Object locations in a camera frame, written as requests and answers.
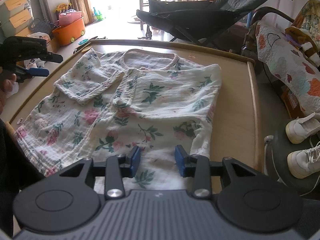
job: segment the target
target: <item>chair armrest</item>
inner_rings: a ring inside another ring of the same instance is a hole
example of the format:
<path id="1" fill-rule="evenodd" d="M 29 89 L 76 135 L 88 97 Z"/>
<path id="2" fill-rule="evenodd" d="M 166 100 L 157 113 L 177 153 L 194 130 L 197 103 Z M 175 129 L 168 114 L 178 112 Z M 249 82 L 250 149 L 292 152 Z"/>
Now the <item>chair armrest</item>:
<path id="1" fill-rule="evenodd" d="M 255 11 L 255 13 L 251 19 L 250 26 L 257 21 L 262 20 L 262 18 L 268 13 L 275 13 L 277 15 L 280 15 L 282 18 L 288 20 L 289 22 L 292 22 L 292 23 L 294 22 L 294 19 L 292 19 L 291 17 L 289 17 L 288 15 L 283 13 L 282 11 L 279 11 L 279 10 L 272 8 L 272 7 L 269 7 L 269 6 L 264 6 L 264 7 L 261 7 Z"/>

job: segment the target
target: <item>plastic bag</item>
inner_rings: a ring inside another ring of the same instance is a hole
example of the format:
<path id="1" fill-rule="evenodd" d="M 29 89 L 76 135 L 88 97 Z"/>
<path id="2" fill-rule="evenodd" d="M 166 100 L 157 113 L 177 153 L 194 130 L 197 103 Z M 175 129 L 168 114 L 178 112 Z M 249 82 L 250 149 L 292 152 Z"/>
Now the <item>plastic bag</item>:
<path id="1" fill-rule="evenodd" d="M 47 41 L 47 43 L 51 40 L 50 36 L 46 33 L 33 33 L 33 34 L 29 34 L 27 36 L 31 37 L 31 38 L 44 39 Z"/>
<path id="2" fill-rule="evenodd" d="M 44 68 L 45 61 L 42 61 L 39 58 L 27 59 L 24 61 L 26 69 L 29 68 Z"/>

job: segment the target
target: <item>orange basket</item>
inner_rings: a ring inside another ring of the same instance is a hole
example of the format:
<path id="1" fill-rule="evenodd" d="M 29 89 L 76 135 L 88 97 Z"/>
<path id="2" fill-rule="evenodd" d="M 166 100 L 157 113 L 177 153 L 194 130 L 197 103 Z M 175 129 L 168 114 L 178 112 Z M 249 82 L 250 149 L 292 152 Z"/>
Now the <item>orange basket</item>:
<path id="1" fill-rule="evenodd" d="M 60 46 L 67 46 L 73 43 L 85 34 L 83 17 L 66 27 L 59 27 L 53 30 L 52 33 L 57 38 Z"/>

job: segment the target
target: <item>green leaf print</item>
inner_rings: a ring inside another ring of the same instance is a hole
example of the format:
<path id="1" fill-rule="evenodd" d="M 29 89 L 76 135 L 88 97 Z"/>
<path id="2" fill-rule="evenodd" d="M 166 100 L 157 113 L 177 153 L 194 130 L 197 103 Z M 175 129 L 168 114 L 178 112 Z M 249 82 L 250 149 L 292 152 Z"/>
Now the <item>green leaf print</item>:
<path id="1" fill-rule="evenodd" d="M 182 64 L 179 62 L 179 60 L 177 60 L 177 63 L 174 64 L 174 67 L 177 68 L 178 70 L 181 70 L 181 66 Z"/>
<path id="2" fill-rule="evenodd" d="M 134 84 L 137 82 L 138 76 L 135 76 L 132 81 L 129 81 L 129 90 L 133 89 Z"/>
<path id="3" fill-rule="evenodd" d="M 84 66 L 84 63 L 81 61 L 78 61 L 75 66 L 76 66 L 76 69 L 80 69 L 82 66 Z"/>
<path id="4" fill-rule="evenodd" d="M 82 96 L 83 94 L 87 94 L 88 92 L 90 92 L 89 89 L 87 89 L 87 90 L 84 91 L 84 92 L 77 92 L 76 95 L 77 95 L 77 96 Z"/>
<path id="5" fill-rule="evenodd" d="M 194 131 L 199 128 L 201 128 L 201 125 L 191 120 L 191 121 L 183 122 L 179 126 L 173 127 L 173 130 L 175 131 L 175 136 L 181 140 L 185 136 L 191 139 L 194 139 L 196 137 Z"/>
<path id="6" fill-rule="evenodd" d="M 204 107 L 204 104 L 206 103 L 207 103 L 207 100 L 204 100 L 204 99 L 197 100 L 192 106 L 193 111 L 195 112 L 197 110 L 200 110 L 201 108 Z"/>
<path id="7" fill-rule="evenodd" d="M 116 139 L 118 138 L 118 133 L 114 130 L 109 131 L 107 136 L 105 137 L 105 141 L 101 138 L 99 138 L 99 143 L 100 145 L 98 145 L 95 149 L 95 151 L 98 151 L 100 149 L 105 149 L 108 150 L 109 152 L 113 153 L 115 150 L 112 146 L 112 144 L 116 141 Z"/>
<path id="8" fill-rule="evenodd" d="M 128 105 L 127 105 L 126 103 L 124 103 L 124 104 L 116 103 L 116 104 L 114 104 L 114 106 L 115 106 L 116 108 L 126 108 L 126 107 L 128 107 Z"/>
<path id="9" fill-rule="evenodd" d="M 80 126 L 80 121 L 79 121 L 79 117 L 80 117 L 80 114 L 81 114 L 81 111 L 79 111 L 76 115 L 75 115 L 75 121 L 74 121 L 74 124 L 76 126 Z"/>
<path id="10" fill-rule="evenodd" d="M 57 125 L 54 125 L 54 126 L 53 126 L 53 130 L 55 130 L 55 131 L 58 133 L 58 135 L 59 135 L 59 133 L 60 133 L 61 130 L 62 130 L 62 127 L 63 127 L 63 123 L 57 123 Z"/>
<path id="11" fill-rule="evenodd" d="M 175 78 L 179 75 L 179 71 L 168 71 L 167 73 L 171 73 L 170 77 Z"/>
<path id="12" fill-rule="evenodd" d="M 101 108 L 103 110 L 107 104 L 103 103 L 102 95 L 98 95 L 94 97 L 93 107 Z"/>
<path id="13" fill-rule="evenodd" d="M 119 118 L 119 117 L 113 117 L 116 121 L 115 121 L 115 123 L 116 124 L 119 124 L 119 125 L 121 125 L 121 126 L 126 126 L 127 124 L 128 124 L 128 119 L 129 119 L 129 117 L 126 117 L 126 118 Z"/>
<path id="14" fill-rule="evenodd" d="M 75 136 L 73 137 L 73 148 L 76 147 L 83 138 L 81 132 L 75 132 Z"/>
<path id="15" fill-rule="evenodd" d="M 86 66 L 84 67 L 85 71 L 84 71 L 84 74 L 81 76 L 82 77 L 82 80 L 91 80 L 91 78 L 89 77 L 89 72 L 93 69 L 93 66 L 92 65 L 89 65 L 89 66 Z"/>
<path id="16" fill-rule="evenodd" d="M 73 84 L 73 83 L 74 83 L 74 82 L 64 81 L 61 85 L 62 85 L 64 88 L 68 89 L 68 88 L 71 88 L 71 87 L 72 87 L 72 84 Z"/>
<path id="17" fill-rule="evenodd" d="M 133 183 L 138 183 L 140 187 L 143 189 L 146 189 L 146 185 L 151 185 L 151 181 L 154 179 L 155 172 L 149 172 L 148 170 L 145 170 L 141 172 L 140 175 L 136 175 L 134 177 L 135 181 Z"/>
<path id="18" fill-rule="evenodd" d="M 212 83 L 210 78 L 211 78 L 211 75 L 209 77 L 204 77 L 205 80 L 203 82 L 200 82 L 200 86 L 197 86 L 197 87 L 199 87 L 201 89 L 201 88 L 205 87 L 206 85 Z"/>
<path id="19" fill-rule="evenodd" d="M 145 140 L 143 140 L 143 142 L 148 142 L 150 141 L 150 138 L 152 138 L 153 140 L 156 139 L 156 136 L 163 136 L 162 133 L 157 132 L 158 128 L 153 127 L 153 125 L 151 125 L 148 129 L 143 129 L 139 124 L 138 124 L 140 131 L 143 131 L 144 136 L 146 137 Z"/>
<path id="20" fill-rule="evenodd" d="M 122 94 L 122 90 L 117 89 L 116 93 L 115 93 L 115 96 L 113 98 L 114 99 L 119 98 L 119 97 L 121 97 L 121 94 Z"/>
<path id="21" fill-rule="evenodd" d="M 58 103 L 58 99 L 60 97 L 60 92 L 57 96 L 53 96 L 52 98 L 49 98 L 48 101 L 52 102 L 53 104 Z"/>
<path id="22" fill-rule="evenodd" d="M 38 109 L 39 113 L 40 113 L 40 109 L 42 108 L 43 104 L 44 104 L 44 100 L 42 100 L 36 107 Z"/>
<path id="23" fill-rule="evenodd" d="M 154 86 L 152 83 L 150 83 L 150 86 L 149 88 L 144 88 L 143 90 L 143 93 L 148 93 L 149 96 L 142 100 L 142 103 L 146 103 L 146 102 L 149 102 L 150 104 L 156 100 L 157 97 L 161 96 L 161 95 L 158 95 L 159 92 L 162 92 L 163 91 L 163 88 L 164 87 L 160 87 L 160 86 Z"/>

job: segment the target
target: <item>table edge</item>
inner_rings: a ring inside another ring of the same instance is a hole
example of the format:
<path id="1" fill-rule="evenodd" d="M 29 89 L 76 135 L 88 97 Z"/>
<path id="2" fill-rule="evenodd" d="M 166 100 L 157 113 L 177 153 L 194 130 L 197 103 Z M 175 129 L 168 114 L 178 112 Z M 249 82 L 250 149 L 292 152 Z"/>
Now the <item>table edge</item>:
<path id="1" fill-rule="evenodd" d="M 252 104 L 254 114 L 254 156 L 253 156 L 253 168 L 257 171 L 263 172 L 264 167 L 264 150 L 262 140 L 262 125 L 261 125 L 261 109 L 258 92 L 258 84 L 255 79 L 254 68 L 251 62 L 247 63 L 248 73 L 250 79 L 250 86 L 252 92 Z"/>

